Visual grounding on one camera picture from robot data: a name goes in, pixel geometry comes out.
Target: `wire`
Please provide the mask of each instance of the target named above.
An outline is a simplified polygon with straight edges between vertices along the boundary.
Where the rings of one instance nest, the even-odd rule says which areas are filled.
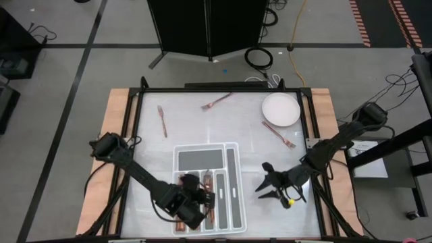
[[[277,17],[277,14],[275,12],[275,10],[271,9],[271,8],[267,8],[266,9],[267,13],[270,13],[273,17],[274,17],[274,21],[272,21],[271,23],[263,23],[264,27],[270,27],[270,26],[274,26],[279,22],[279,18]]]
[[[356,197],[356,189],[355,189],[355,187],[354,187],[354,184],[351,182],[351,184],[353,185],[352,186],[352,195],[354,196],[354,205],[356,206],[356,209],[358,209],[358,206],[357,206],[357,197]],[[368,215],[368,222],[367,223],[369,223],[370,221],[371,221],[371,218],[369,217],[369,213],[366,211],[366,213],[367,213],[367,215]],[[372,238],[374,238],[375,240],[378,240],[378,238],[377,237],[375,237],[367,228],[366,228],[366,226],[363,224],[363,222],[360,220],[360,217],[358,216],[358,210],[356,210],[356,214],[357,214],[357,219],[358,219],[358,222],[360,222],[360,224],[361,224],[361,226],[363,227],[363,229],[364,230],[366,230],[366,232],[372,237]]]
[[[2,87],[7,87],[10,82],[11,82],[11,80],[6,81],[6,83],[4,85],[2,85]]]
[[[104,166],[106,166],[107,163],[103,163],[102,165],[100,165],[98,168],[96,168],[88,177],[86,184],[84,186],[84,198],[86,198],[86,193],[87,193],[87,187],[88,187],[88,183],[90,182],[90,180],[92,179],[92,177],[95,175],[96,172],[98,172],[99,170],[101,170]]]
[[[355,134],[355,133],[357,133],[357,132],[359,132],[361,130],[370,130],[370,129],[375,129],[375,128],[387,128],[387,129],[391,130],[391,138],[390,139],[394,138],[394,136],[396,135],[395,130],[391,126],[387,126],[387,125],[369,125],[369,126],[365,126],[365,127],[359,128],[357,130],[354,130],[350,134],[348,134],[347,136],[351,136],[352,134]],[[319,175],[322,175],[323,177],[326,177],[328,180],[333,180],[333,170],[331,168],[331,163],[330,163],[330,161],[332,160],[332,158],[330,156],[331,156],[331,151],[333,149],[335,149],[335,146],[336,146],[336,144],[333,145],[330,148],[330,150],[329,150],[329,154],[328,154],[327,159],[326,159],[326,161],[328,161],[328,163],[325,165],[325,168],[323,169],[323,171],[319,171],[317,169],[313,170],[316,173],[318,173]],[[328,169],[330,169],[330,176],[327,175],[327,170]]]
[[[363,104],[361,104],[360,106],[358,106],[358,107],[355,108],[354,110],[352,110],[352,111],[351,111],[349,114],[347,114],[346,116],[344,116],[344,117],[340,117],[340,118],[338,118],[337,120],[338,120],[339,122],[345,122],[345,123],[346,123],[346,121],[343,121],[343,119],[348,118],[351,114],[353,114],[355,111],[357,111],[358,109],[360,109],[363,105],[365,105],[366,103],[368,103],[369,101],[371,101],[371,100],[373,100],[375,97],[377,97],[379,94],[381,94],[381,92],[383,92],[384,90],[390,89],[392,86],[395,86],[395,85],[401,85],[401,84],[398,84],[398,82],[403,81],[404,78],[406,78],[406,77],[412,75],[412,74],[409,74],[409,75],[406,76],[406,74],[408,74],[408,73],[410,72],[410,70],[411,70],[411,69],[408,69],[408,70],[405,72],[405,74],[402,74],[402,76],[399,76],[399,75],[397,75],[397,74],[389,74],[389,75],[387,75],[387,76],[385,77],[385,81],[386,81],[386,82],[389,82],[390,85],[388,85],[388,86],[386,86],[385,88],[383,88],[382,90],[380,90],[377,94],[375,94],[374,96],[372,96],[370,99],[368,99],[367,101],[365,101]],[[390,82],[390,81],[388,80],[388,78],[391,77],[391,76],[398,76],[398,77],[400,77],[400,79],[397,80],[397,81],[395,81],[395,82]]]
[[[249,77],[249,78],[245,79],[245,82],[247,82],[249,80],[252,80],[252,79],[255,79],[255,80],[258,80],[258,81],[264,81],[264,80],[262,80],[260,78],[257,78],[257,77]],[[277,74],[271,75],[271,79],[276,84],[275,87],[277,87],[279,85],[279,82],[281,82],[281,77],[279,75],[277,75]],[[268,83],[269,88],[273,88],[274,87],[271,84],[270,80],[268,80],[267,83]]]
[[[432,235],[430,235],[430,236],[426,236],[426,237],[423,237],[423,238],[420,238],[420,239],[416,239],[416,241],[419,241],[419,240],[426,240],[427,238],[430,238],[430,237],[432,237]]]
[[[132,145],[129,146],[128,149],[134,149],[135,146],[137,144],[140,144],[140,142],[142,142],[142,138],[140,136],[136,136],[135,138],[129,138],[129,140],[126,143],[129,143],[132,139],[134,139],[134,143]],[[99,170],[101,170],[104,166],[106,166],[107,163],[103,163],[102,165],[100,165],[98,168],[96,168],[88,177],[86,184],[84,185],[84,198],[86,197],[86,193],[87,193],[87,187],[88,187],[88,183],[90,183],[92,177],[95,175],[95,173],[97,173]]]
[[[280,3],[280,0],[271,0],[269,5],[274,5],[276,10],[283,10],[286,7],[286,4],[288,3],[288,0],[282,0]]]
[[[34,26],[34,23],[32,22],[32,23],[30,24],[29,29],[27,30],[30,34],[32,34],[35,30],[37,30],[37,29],[39,29],[39,28],[44,28],[48,33],[50,33],[50,34],[53,35],[53,37],[51,37],[51,38],[48,38],[47,35],[43,36],[43,35],[40,35],[40,34],[35,34],[35,35],[33,35],[33,37],[42,37],[42,38],[44,38],[44,39],[45,39],[45,37],[47,37],[47,40],[48,40],[48,41],[52,41],[52,40],[55,40],[55,39],[57,38],[57,34],[56,34],[55,32],[53,32],[53,31],[49,30],[47,27],[45,27],[45,26],[43,26],[43,25],[38,25],[38,26],[36,26],[36,27],[34,27],[34,28],[32,29],[33,26]]]
[[[414,94],[414,92],[416,92],[416,90],[417,90],[417,88],[418,88],[419,86],[417,86],[417,87],[415,87],[414,88],[414,90],[401,102],[401,103],[399,103],[398,105],[396,105],[396,106],[394,106],[394,107],[392,107],[392,108],[389,108],[389,109],[386,109],[385,111],[391,111],[392,109],[396,109],[396,108],[398,108],[399,106],[401,106],[402,104],[404,104],[405,103],[405,101],[407,101],[408,100],[408,98],[410,98],[410,96],[412,95],[412,94]]]
[[[292,31],[292,37],[291,37],[291,42],[289,45],[289,48],[292,50],[293,49],[293,43],[294,43],[294,39],[296,38],[296,30],[297,30],[297,24],[298,24],[298,20],[300,19],[300,16],[303,12],[304,6],[306,5],[308,0],[303,0],[303,4],[302,7],[300,8],[300,11],[297,14],[297,18],[296,18],[296,23],[294,24],[294,30]],[[294,63],[294,59],[291,57],[291,51],[288,50],[288,57],[290,58],[292,67],[294,68],[294,71],[296,71],[297,76],[302,80],[303,83],[303,87],[306,87],[306,81],[304,81],[304,78],[302,77],[302,75],[300,74],[300,72],[297,70],[296,64]]]
[[[267,54],[270,58],[269,63],[265,64],[265,65],[257,65],[257,64],[253,64],[250,60],[249,60],[249,53],[251,51],[262,51],[265,54]],[[244,60],[246,61],[246,63],[251,66],[252,68],[254,68],[256,71],[260,72],[265,78],[269,78],[269,76],[267,75],[267,70],[271,68],[271,66],[273,65],[273,56],[271,55],[271,53],[261,47],[252,47],[249,48],[245,54],[244,54]]]
[[[345,166],[345,167],[348,167],[344,162],[342,162],[342,161],[338,161],[337,159],[331,159],[333,162],[336,162],[336,163],[338,163],[338,164],[340,164],[340,165],[343,165],[343,166]]]

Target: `copper fork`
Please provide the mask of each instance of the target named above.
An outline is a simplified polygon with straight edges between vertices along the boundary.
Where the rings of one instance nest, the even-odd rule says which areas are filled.
[[[276,136],[278,136],[280,139],[282,139],[283,143],[288,146],[288,148],[293,149],[296,147],[295,144],[293,144],[292,142],[290,142],[288,139],[284,138],[281,134],[279,134],[278,132],[276,132],[276,130],[274,130],[267,122],[263,121],[263,125],[268,128],[270,131],[272,131]]]
[[[224,99],[230,97],[232,94],[233,94],[233,92],[230,92],[230,93],[224,95],[223,97],[217,99],[216,101],[213,101],[212,103],[208,103],[207,105],[203,105],[203,106],[201,107],[201,109],[203,109],[204,111],[206,111],[206,110],[212,108],[214,105],[216,105],[216,103],[218,103],[218,102],[220,102],[220,101],[222,101],[222,100],[224,100]]]
[[[168,137],[168,133],[167,133],[167,127],[165,126],[165,119],[163,118],[162,106],[158,105],[157,106],[157,111],[159,112],[159,116],[162,119],[163,135],[167,138]]]

